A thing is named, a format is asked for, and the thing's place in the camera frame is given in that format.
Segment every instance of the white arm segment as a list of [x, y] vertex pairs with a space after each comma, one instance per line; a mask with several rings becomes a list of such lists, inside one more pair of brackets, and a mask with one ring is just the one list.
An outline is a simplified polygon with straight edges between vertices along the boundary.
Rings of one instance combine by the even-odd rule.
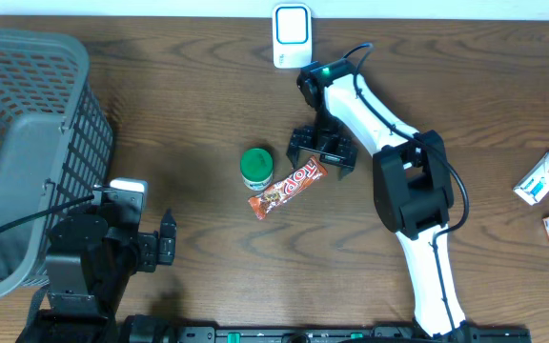
[[[447, 228], [448, 226], [441, 228], [440, 225], [437, 225], [419, 233], [418, 239], [414, 241], [401, 232], [396, 233], [401, 248], [406, 255], [406, 263], [412, 279], [412, 287], [415, 291], [415, 318], [418, 325], [432, 337], [435, 334], [445, 334], [452, 330], [446, 307], [442, 301], [442, 288], [437, 276], [436, 257], [431, 246], [434, 234]], [[448, 307], [453, 316], [456, 329], [465, 320], [465, 314], [458, 304], [450, 269], [448, 233], [437, 239], [437, 255], [439, 256], [439, 266], [444, 279]]]
[[[362, 89], [366, 100], [387, 121], [396, 125], [396, 128], [409, 135], [414, 135], [417, 130], [400, 121], [380, 100], [368, 89], [364, 78], [357, 76], [357, 85]], [[328, 111], [340, 119], [359, 139], [370, 155], [379, 152], [382, 147], [389, 145], [398, 146], [406, 142], [406, 139], [391, 133], [378, 118], [365, 107], [361, 99], [356, 97], [353, 86], [353, 75], [349, 74], [336, 79], [332, 85], [325, 88], [325, 103]], [[398, 232], [397, 238], [406, 255], [410, 278], [415, 291], [415, 317], [420, 327], [429, 335], [445, 334], [450, 332], [450, 320], [442, 301], [442, 289], [437, 275], [436, 257], [430, 243], [434, 234], [444, 230], [435, 226], [418, 235], [418, 240], [411, 240], [403, 233]], [[458, 304], [455, 285], [448, 260], [448, 234], [437, 240], [439, 263], [444, 279], [448, 305], [453, 316], [455, 328], [465, 320], [465, 314]]]

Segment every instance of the red candy wrapper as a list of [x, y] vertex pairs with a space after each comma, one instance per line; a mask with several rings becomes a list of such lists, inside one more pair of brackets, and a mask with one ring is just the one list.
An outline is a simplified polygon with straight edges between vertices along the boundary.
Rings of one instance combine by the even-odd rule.
[[294, 171], [285, 180], [269, 186], [262, 194], [249, 198], [249, 205], [254, 209], [257, 219], [262, 220], [266, 218], [266, 213], [285, 204], [327, 174], [328, 171], [317, 162], [314, 156], [311, 156], [304, 167]]

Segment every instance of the wooden surface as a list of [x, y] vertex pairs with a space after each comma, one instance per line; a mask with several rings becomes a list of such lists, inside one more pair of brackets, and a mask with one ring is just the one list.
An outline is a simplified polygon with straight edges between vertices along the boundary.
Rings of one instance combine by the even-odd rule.
[[[142, 231], [171, 207], [170, 268], [134, 276], [118, 319], [134, 313], [222, 326], [409, 321], [402, 250], [376, 215], [371, 160], [336, 169], [257, 221], [238, 171], [252, 146], [291, 166], [292, 129], [315, 113], [297, 71], [272, 63], [267, 19], [0, 17], [0, 27], [72, 34], [91, 56], [91, 85], [117, 130], [110, 177], [150, 183]], [[481, 325], [526, 325], [549, 342], [549, 244], [511, 189], [549, 149], [549, 23], [316, 20], [314, 58], [376, 43], [363, 74], [401, 119], [444, 138], [472, 201], [450, 238], [457, 294]], [[453, 221], [460, 215], [455, 206]], [[21, 331], [34, 290], [0, 299], [0, 341]]]

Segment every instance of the white rectangular object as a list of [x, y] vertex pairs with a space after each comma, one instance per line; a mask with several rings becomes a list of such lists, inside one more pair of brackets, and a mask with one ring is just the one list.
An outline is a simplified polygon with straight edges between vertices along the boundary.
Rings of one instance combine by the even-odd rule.
[[529, 205], [535, 205], [549, 192], [549, 152], [547, 152], [514, 187], [518, 194]]
[[273, 9], [273, 63], [277, 68], [302, 68], [313, 58], [311, 10], [303, 4]]

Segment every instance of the cable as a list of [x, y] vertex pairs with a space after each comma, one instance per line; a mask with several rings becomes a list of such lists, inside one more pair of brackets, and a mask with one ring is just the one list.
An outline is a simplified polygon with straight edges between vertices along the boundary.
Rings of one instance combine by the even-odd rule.
[[467, 221], [467, 217], [469, 216], [469, 196], [467, 195], [467, 190], [465, 189], [465, 185], [463, 184], [463, 181], [461, 180], [460, 176], [458, 176], [457, 171], [455, 171], [455, 168], [453, 168], [453, 166], [450, 163], [448, 163], [448, 161], [446, 161], [446, 158], [441, 154], [441, 152], [421, 142], [420, 140], [410, 136], [409, 134], [398, 130], [395, 124], [389, 123], [380, 113], [378, 113], [378, 111], [374, 107], [372, 107], [372, 105], [366, 100], [363, 94], [361, 94], [361, 89], [357, 85], [357, 76], [359, 75], [359, 70], [363, 66], [363, 63], [366, 61], [368, 56], [375, 50], [374, 45], [372, 43], [361, 44], [355, 47], [354, 49], [350, 50], [349, 52], [347, 52], [343, 57], [343, 58], [347, 58], [353, 52], [360, 49], [364, 49], [364, 48], [368, 48], [368, 50], [363, 55], [363, 57], [361, 57], [361, 59], [359, 60], [359, 63], [357, 63], [356, 70], [353, 74], [353, 87], [355, 88], [357, 97], [361, 100], [361, 102], [363, 102], [363, 104], [368, 108], [368, 110], [370, 110], [378, 118], [378, 120], [380, 120], [387, 127], [387, 129], [399, 135], [400, 137], [407, 139], [409, 142], [416, 144], [417, 146], [421, 147], [422, 149], [426, 150], [428, 153], [433, 155], [436, 158], [436, 160], [439, 163], [441, 163], [451, 175], [453, 175], [453, 178], [457, 182], [458, 189], [461, 192], [461, 197], [463, 198], [463, 215], [459, 219], [458, 223], [456, 223], [456, 225], [452, 227], [449, 227], [446, 230], [442, 230], [441, 232], [437, 232], [436, 234], [434, 234], [434, 238], [432, 241], [432, 248], [434, 249], [434, 255], [436, 256], [437, 277], [439, 278], [439, 286], [442, 288], [442, 302], [444, 303], [444, 307], [446, 308], [446, 313], [448, 314], [448, 319], [450, 320], [452, 332], [454, 332], [455, 321], [450, 311], [450, 306], [448, 305], [448, 298], [446, 297], [446, 288], [444, 287], [444, 278], [443, 278], [442, 269], [439, 263], [439, 255], [437, 254], [437, 239], [446, 233], [450, 233], [458, 230], [460, 227], [463, 226], [463, 224], [465, 224], [465, 222]]
[[75, 206], [75, 205], [78, 205], [78, 204], [81, 204], [83, 202], [90, 201], [90, 200], [93, 200], [93, 199], [94, 199], [94, 195], [84, 196], [84, 197], [72, 200], [70, 202], [66, 202], [66, 203], [61, 204], [61, 205], [53, 206], [53, 207], [51, 207], [47, 210], [31, 214], [31, 215], [28, 215], [28, 216], [20, 218], [20, 219], [16, 219], [16, 220], [14, 220], [14, 221], [12, 221], [8, 224], [0, 226], [0, 233], [6, 232], [9, 229], [15, 228], [19, 225], [25, 224], [25, 223], [30, 222], [32, 220], [35, 220], [37, 218], [46, 216], [48, 214], [53, 214], [53, 213], [63, 211], [66, 208], [70, 208], [71, 206]]

